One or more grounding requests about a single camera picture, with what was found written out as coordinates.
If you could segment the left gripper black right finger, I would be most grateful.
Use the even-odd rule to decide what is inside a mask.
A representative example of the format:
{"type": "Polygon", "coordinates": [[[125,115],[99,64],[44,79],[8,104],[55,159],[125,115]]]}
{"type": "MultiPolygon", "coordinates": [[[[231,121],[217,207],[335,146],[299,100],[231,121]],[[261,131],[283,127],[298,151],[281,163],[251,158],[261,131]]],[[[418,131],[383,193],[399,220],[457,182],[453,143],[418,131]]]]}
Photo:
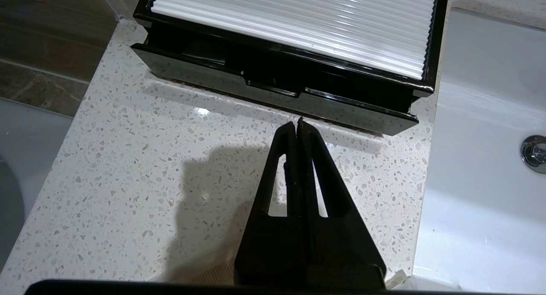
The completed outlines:
{"type": "Polygon", "coordinates": [[[319,131],[299,119],[305,278],[321,289],[384,289],[386,264],[319,131]]]}

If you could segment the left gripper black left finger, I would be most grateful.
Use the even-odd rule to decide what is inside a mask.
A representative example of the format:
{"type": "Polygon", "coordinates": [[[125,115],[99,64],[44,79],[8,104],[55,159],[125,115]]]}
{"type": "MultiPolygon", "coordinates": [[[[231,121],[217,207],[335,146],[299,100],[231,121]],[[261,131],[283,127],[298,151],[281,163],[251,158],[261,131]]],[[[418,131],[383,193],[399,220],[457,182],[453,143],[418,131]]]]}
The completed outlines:
{"type": "Polygon", "coordinates": [[[302,192],[296,133],[294,124],[288,122],[275,132],[235,258],[234,283],[240,286],[296,285],[302,277],[303,265],[302,192]],[[269,209],[282,156],[285,156],[287,215],[272,217],[269,209]]]}

